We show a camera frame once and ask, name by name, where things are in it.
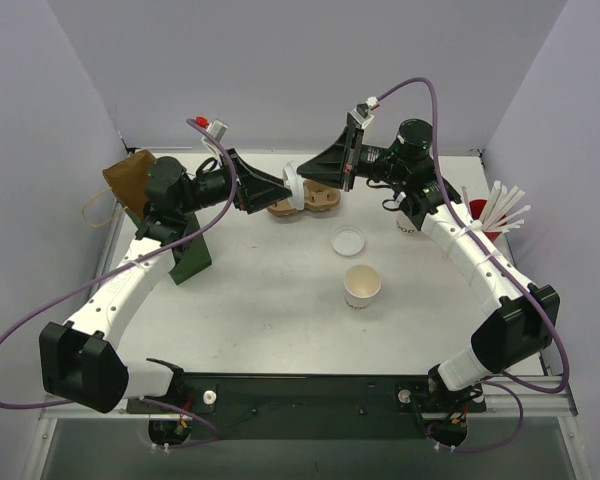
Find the gray floor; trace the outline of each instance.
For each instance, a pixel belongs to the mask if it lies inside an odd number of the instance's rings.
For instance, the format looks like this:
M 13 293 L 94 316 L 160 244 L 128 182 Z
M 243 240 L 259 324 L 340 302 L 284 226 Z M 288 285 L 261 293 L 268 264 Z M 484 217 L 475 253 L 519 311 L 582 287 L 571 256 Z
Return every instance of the gray floor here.
M 466 445 L 508 435 L 514 419 L 475 419 Z M 225 441 L 151 454 L 146 420 L 60 420 L 44 479 L 574 478 L 556 419 L 525 419 L 508 447 L 480 455 L 435 453 L 428 440 Z

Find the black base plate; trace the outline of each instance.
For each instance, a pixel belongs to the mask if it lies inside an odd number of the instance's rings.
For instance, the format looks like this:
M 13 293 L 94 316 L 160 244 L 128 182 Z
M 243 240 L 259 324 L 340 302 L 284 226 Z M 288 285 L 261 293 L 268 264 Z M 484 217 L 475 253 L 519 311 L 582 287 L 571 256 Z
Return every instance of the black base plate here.
M 215 424 L 225 440 L 244 439 L 405 439 L 422 438 L 422 423 L 411 404 L 398 401 L 409 390 L 422 413 L 447 413 L 427 402 L 426 375 L 184 375 L 194 396 L 191 412 Z M 213 406 L 202 402 L 209 389 L 217 393 Z M 162 401 L 171 403 L 166 398 Z M 484 402 L 471 402 L 471 412 L 484 412 Z M 139 400 L 130 400 L 131 414 L 164 413 Z M 194 422 L 191 436 L 210 432 Z

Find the red knob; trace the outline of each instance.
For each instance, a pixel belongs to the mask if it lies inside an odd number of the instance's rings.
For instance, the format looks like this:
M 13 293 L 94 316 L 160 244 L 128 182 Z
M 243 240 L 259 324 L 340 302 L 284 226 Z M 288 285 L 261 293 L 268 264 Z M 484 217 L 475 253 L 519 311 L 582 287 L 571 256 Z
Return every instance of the red knob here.
M 209 126 L 209 120 L 204 117 L 196 117 L 196 123 L 202 128 L 207 128 Z

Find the white cylinder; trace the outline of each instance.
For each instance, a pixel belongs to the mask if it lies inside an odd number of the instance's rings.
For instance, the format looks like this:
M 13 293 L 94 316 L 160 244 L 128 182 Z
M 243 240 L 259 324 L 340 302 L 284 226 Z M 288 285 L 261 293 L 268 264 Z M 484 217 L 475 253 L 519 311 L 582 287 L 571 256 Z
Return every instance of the white cylinder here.
M 367 265 L 356 265 L 344 275 L 344 299 L 351 308 L 366 308 L 381 285 L 378 272 Z
M 287 163 L 282 169 L 282 180 L 285 187 L 291 190 L 289 204 L 296 210 L 304 210 L 304 180 L 298 175 L 298 164 L 294 161 Z
M 456 356 L 443 362 L 438 367 L 440 378 L 452 392 L 473 385 L 491 372 L 480 363 L 478 357 L 469 345 Z
M 418 230 L 416 229 L 415 225 L 411 222 L 411 220 L 409 220 L 409 217 L 407 217 L 402 211 L 396 213 L 396 227 L 398 227 L 398 230 L 400 230 L 406 235 L 413 235 L 414 233 L 418 233 Z

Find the white paper cup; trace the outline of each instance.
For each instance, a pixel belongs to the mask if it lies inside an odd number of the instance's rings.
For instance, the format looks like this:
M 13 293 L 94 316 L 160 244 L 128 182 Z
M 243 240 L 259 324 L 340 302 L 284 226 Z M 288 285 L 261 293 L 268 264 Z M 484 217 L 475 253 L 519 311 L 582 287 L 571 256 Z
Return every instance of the white paper cup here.
M 380 275 L 367 265 L 356 265 L 344 275 L 344 299 L 351 308 L 366 308 L 380 291 Z
M 409 220 L 404 212 L 398 212 L 396 214 L 396 227 L 405 235 L 413 235 L 414 233 L 418 233 L 415 225 Z

